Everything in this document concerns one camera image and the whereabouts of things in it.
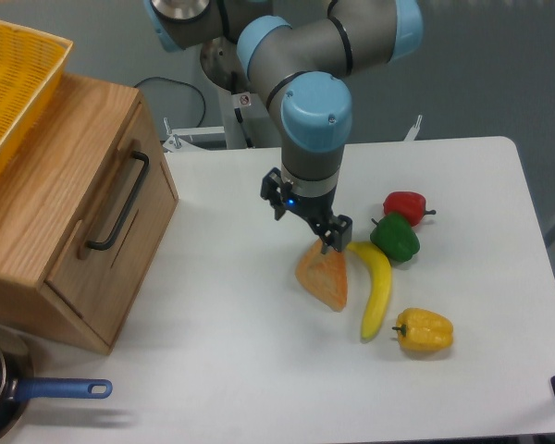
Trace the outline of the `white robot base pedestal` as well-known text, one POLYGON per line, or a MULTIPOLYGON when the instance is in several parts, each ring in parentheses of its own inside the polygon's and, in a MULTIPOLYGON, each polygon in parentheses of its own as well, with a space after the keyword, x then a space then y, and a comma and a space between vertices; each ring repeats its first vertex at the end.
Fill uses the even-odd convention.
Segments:
POLYGON ((237 46, 224 37, 206 42, 200 64, 216 87, 227 148, 277 147, 278 130, 243 71, 237 46))

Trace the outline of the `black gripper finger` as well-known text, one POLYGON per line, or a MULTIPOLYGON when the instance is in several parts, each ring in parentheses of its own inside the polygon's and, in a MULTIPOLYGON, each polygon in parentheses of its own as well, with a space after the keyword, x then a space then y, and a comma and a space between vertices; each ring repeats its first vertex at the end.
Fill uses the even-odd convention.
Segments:
POLYGON ((345 215, 330 216, 314 224, 315 232, 322 242, 321 254, 329 250, 343 253, 352 241, 352 219, 345 215))
POLYGON ((273 208, 276 221, 290 210, 291 190, 292 184, 282 178, 277 167, 273 167, 262 179, 260 196, 273 208))

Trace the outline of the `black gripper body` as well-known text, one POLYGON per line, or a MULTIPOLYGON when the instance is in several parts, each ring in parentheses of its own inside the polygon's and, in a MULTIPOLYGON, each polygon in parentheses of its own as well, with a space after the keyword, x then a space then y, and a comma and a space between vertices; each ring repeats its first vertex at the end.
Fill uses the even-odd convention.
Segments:
POLYGON ((301 218, 312 231, 329 231, 339 224, 332 210, 335 191, 333 188, 317 197, 305 197, 296 194, 292 185, 284 182, 280 187, 280 198, 284 209, 301 218))

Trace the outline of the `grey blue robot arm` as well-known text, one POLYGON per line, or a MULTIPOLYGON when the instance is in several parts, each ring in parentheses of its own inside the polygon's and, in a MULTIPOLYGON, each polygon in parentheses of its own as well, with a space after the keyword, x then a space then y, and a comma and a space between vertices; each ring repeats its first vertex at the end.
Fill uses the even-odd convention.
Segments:
POLYGON ((239 72, 263 102, 281 138, 281 164, 263 178, 261 197, 276 217, 292 213, 342 252, 352 221, 332 204, 352 130, 345 79, 414 52, 424 35, 414 1, 330 1, 325 16, 301 27, 269 1, 148 1, 144 5, 167 51, 223 39, 239 72))

